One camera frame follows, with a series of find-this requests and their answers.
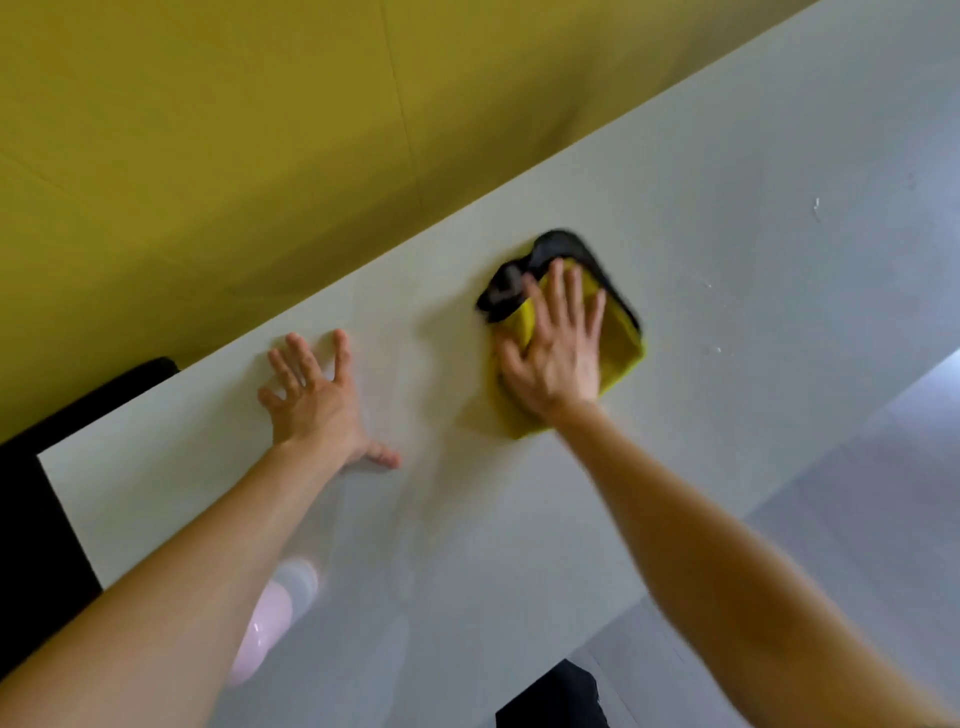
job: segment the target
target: black object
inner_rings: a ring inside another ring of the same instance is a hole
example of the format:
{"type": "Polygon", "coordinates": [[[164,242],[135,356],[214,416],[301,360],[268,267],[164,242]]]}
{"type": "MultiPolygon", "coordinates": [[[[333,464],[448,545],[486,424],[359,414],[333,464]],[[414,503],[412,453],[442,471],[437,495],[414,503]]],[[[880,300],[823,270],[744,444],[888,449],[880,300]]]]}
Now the black object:
{"type": "Polygon", "coordinates": [[[640,320],[627,300],[613,287],[610,276],[600,267],[599,261],[587,247],[587,243],[576,232],[566,230],[545,232],[534,240],[534,247],[529,254],[508,260],[497,268],[490,284],[480,294],[476,303],[477,310],[487,317],[487,323],[498,324],[520,308],[527,298],[521,285],[523,274],[529,273],[540,280],[547,274],[551,261],[558,257],[576,260],[586,268],[593,279],[607,290],[607,295],[611,296],[623,309],[634,328],[643,333],[640,320]]]}
{"type": "Polygon", "coordinates": [[[178,371],[154,359],[0,445],[0,679],[102,591],[37,455],[178,371]]]}
{"type": "Polygon", "coordinates": [[[496,713],[496,728],[610,728],[593,675],[564,660],[496,713]]]}

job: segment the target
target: right hand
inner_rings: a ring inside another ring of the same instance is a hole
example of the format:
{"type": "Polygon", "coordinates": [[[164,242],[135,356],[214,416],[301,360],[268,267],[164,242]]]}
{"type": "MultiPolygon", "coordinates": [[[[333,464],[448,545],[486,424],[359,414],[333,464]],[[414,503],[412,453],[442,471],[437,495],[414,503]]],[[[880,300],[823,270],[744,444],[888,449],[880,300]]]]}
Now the right hand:
{"type": "Polygon", "coordinates": [[[507,385],[530,411],[552,423],[570,405],[596,401],[600,394],[600,327],[607,298],[600,289],[586,311],[580,267],[564,273],[559,258],[547,275],[546,296],[533,276],[523,277],[536,315],[526,354],[503,328],[495,342],[507,385]]]}

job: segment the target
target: cleaning cloth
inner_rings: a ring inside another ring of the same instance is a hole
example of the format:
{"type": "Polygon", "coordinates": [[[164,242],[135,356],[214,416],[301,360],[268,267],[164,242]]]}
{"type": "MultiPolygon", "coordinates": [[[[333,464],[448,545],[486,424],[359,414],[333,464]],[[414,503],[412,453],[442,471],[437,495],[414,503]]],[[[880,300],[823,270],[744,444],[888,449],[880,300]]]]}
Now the cleaning cloth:
{"type": "MultiPolygon", "coordinates": [[[[600,333],[600,392],[610,389],[644,355],[643,329],[627,300],[613,287],[610,277],[587,244],[574,232],[545,232],[533,244],[528,255],[508,260],[491,278],[477,299],[476,307],[494,327],[506,328],[526,351],[534,335],[533,303],[523,293],[523,274],[529,273],[545,288],[550,262],[562,258],[566,267],[578,264],[583,269],[584,296],[589,299],[600,288],[607,291],[600,333]]],[[[500,372],[496,354],[490,366],[490,393],[504,425],[512,437],[525,437],[545,429],[544,423],[524,409],[509,392],[500,372]]]]}

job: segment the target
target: white table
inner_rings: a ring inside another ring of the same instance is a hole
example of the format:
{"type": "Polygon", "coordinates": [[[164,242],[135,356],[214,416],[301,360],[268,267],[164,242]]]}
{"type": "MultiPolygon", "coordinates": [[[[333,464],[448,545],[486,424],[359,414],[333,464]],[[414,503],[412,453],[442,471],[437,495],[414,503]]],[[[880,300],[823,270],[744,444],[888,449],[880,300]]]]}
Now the white table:
{"type": "Polygon", "coordinates": [[[213,722],[489,717],[644,590],[556,438],[498,435],[485,278],[582,233],[648,332],[607,406],[746,514],[960,346],[958,47],[952,0],[824,0],[43,453],[98,576],[266,448],[278,336],[348,328],[407,466],[321,496],[290,550],[322,603],[213,722]]]}

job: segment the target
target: hand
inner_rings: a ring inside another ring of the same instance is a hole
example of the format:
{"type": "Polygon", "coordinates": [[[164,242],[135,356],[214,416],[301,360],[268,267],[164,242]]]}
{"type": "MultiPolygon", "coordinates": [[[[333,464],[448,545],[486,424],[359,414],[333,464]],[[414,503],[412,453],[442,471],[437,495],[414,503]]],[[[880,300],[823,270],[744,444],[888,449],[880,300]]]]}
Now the hand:
{"type": "Polygon", "coordinates": [[[347,333],[340,328],[333,332],[333,381],[324,376],[302,336],[288,333],[286,344],[285,351],[270,349],[267,354],[286,399],[267,387],[257,392],[274,423],[274,445],[299,444],[308,451],[334,448],[344,464],[367,457],[386,468],[399,468],[399,453],[371,438],[361,422],[347,333]]]}
{"type": "Polygon", "coordinates": [[[601,289],[586,312],[580,267],[564,273],[559,258],[548,276],[546,297],[533,276],[523,277],[537,321],[526,355],[504,329],[496,333],[496,351],[508,386],[534,414],[552,423],[569,405],[596,401],[600,394],[600,327],[607,298],[601,289]]]}

